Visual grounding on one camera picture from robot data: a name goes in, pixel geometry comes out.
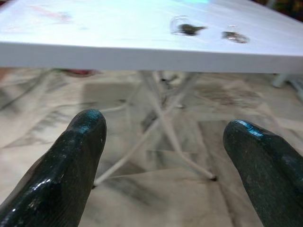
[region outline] white metal table leg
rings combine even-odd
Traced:
[[[146,71],[142,71],[141,75],[144,77],[149,77],[152,76],[150,72],[146,72]],[[184,82],[179,86],[179,88],[177,89],[175,95],[172,97],[172,99],[170,100],[169,105],[167,106],[166,110],[164,110],[163,114],[167,115],[168,113],[170,113],[175,107],[176,105],[181,101],[181,99],[184,97],[184,95],[186,94],[186,92],[188,90],[190,90],[190,88],[192,88],[192,86],[195,84],[196,80],[198,78],[197,74],[189,74],[188,77],[184,80]],[[155,130],[158,126],[159,126],[159,118],[156,119],[151,126],[148,128],[148,130],[141,136],[141,138],[139,139],[139,141],[132,147],[131,150],[129,150],[127,152],[126,155],[124,155],[119,161],[117,161],[112,167],[110,167],[106,172],[104,172],[101,176],[97,177],[94,181],[94,186],[99,185],[101,182],[103,182],[105,179],[107,179],[110,175],[112,175],[117,169],[119,169],[121,166],[123,166],[128,160],[129,158],[135,153],[137,152],[141,146],[143,145],[143,143],[147,140],[147,138],[149,137],[149,135],[151,134],[151,132],[153,132],[153,130]],[[209,176],[211,179],[215,179],[215,176],[213,174],[211,174],[210,172],[208,172]]]
[[[161,125],[165,131],[165,134],[167,135],[169,141],[171,142],[171,145],[173,146],[173,149],[176,151],[176,153],[178,155],[180,155],[180,157],[182,159],[184,159],[184,161],[190,165],[191,167],[193,167],[194,169],[198,170],[199,172],[201,172],[202,174],[204,174],[208,179],[211,180],[216,180],[216,176],[214,174],[212,174],[211,172],[207,171],[206,169],[198,166],[196,163],[192,162],[189,158],[187,158],[183,152],[182,152],[182,148],[181,145],[178,141],[178,138],[176,136],[176,133],[173,129],[173,126],[171,124],[171,122],[167,119],[167,116],[165,115],[165,113],[162,111],[157,97],[155,96],[155,94],[152,92],[152,83],[154,80],[152,77],[152,73],[148,72],[148,71],[143,71],[141,72],[142,75],[142,80],[145,83],[145,85],[147,86],[147,96],[151,102],[151,105],[154,108],[155,113],[157,114],[157,116],[159,117],[159,121],[161,122]]]
[[[285,82],[289,80],[288,74],[279,74],[276,78],[271,82],[272,86],[281,88]]]

